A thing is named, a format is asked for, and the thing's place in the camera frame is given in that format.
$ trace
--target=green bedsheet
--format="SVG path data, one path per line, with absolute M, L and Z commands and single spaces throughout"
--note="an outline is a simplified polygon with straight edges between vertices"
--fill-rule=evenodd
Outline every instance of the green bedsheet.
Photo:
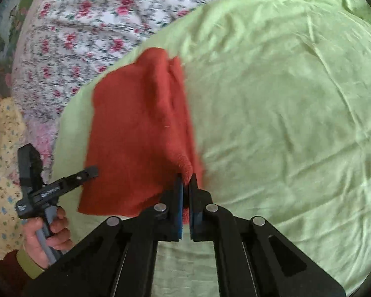
M 136 48 L 180 56 L 203 182 L 236 216 L 261 215 L 347 293 L 371 270 L 371 9 L 365 0 L 218 0 Z M 83 168 L 100 77 L 70 101 L 53 178 Z M 106 217 L 60 200 L 78 242 Z M 161 243 L 154 296 L 218 296 L 213 247 Z

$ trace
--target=red towel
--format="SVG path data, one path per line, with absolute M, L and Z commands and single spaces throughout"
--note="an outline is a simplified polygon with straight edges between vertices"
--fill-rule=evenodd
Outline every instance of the red towel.
M 85 166 L 97 165 L 99 177 L 83 186 L 79 212 L 136 216 L 176 173 L 201 181 L 183 79 L 179 58 L 151 48 L 97 84 Z

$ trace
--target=floral bedspread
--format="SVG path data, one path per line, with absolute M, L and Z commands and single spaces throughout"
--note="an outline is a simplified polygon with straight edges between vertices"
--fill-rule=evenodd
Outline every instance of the floral bedspread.
M 58 118 L 79 88 L 211 0 L 42 0 L 13 68 L 13 97 L 49 176 Z

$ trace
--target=hand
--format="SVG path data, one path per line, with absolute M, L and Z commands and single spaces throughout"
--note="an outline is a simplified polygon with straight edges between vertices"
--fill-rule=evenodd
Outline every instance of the hand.
M 23 225 L 25 239 L 25 251 L 41 268 L 48 268 L 48 258 L 38 242 L 36 231 L 43 227 L 43 219 L 40 217 L 30 218 Z M 47 245 L 56 250 L 70 250 L 73 242 L 70 240 L 70 230 L 67 228 L 69 221 L 66 212 L 58 207 L 57 218 L 51 223 L 50 229 L 53 235 L 46 240 Z

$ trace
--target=yellow cloth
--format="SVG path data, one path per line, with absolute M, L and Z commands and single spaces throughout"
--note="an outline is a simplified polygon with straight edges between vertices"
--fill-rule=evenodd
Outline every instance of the yellow cloth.
M 24 143 L 26 126 L 12 98 L 0 102 L 0 260 L 23 244 L 21 220 L 14 209 L 22 197 L 19 185 L 14 184 L 9 172 L 16 170 L 17 151 Z

